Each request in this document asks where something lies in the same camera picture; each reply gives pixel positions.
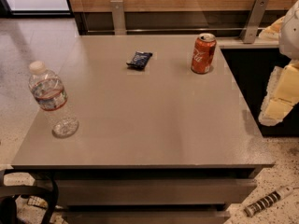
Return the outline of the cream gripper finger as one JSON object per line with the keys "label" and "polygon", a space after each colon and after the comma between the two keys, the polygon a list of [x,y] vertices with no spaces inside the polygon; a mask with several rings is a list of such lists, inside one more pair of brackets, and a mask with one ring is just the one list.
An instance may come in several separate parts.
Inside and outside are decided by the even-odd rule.
{"label": "cream gripper finger", "polygon": [[258,121],[275,126],[299,103],[299,63],[275,66],[268,80]]}
{"label": "cream gripper finger", "polygon": [[282,26],[284,18],[281,17],[274,21],[270,26],[264,28],[260,33],[259,37],[263,40],[278,40],[278,35]]}

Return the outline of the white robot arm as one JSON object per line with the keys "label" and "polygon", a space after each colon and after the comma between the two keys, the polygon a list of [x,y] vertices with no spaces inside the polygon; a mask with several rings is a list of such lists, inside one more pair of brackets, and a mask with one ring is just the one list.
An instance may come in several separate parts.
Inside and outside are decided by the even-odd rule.
{"label": "white robot arm", "polygon": [[299,103],[299,1],[259,37],[277,40],[279,53],[291,59],[284,68],[275,66],[270,74],[258,117],[262,125],[275,126]]}

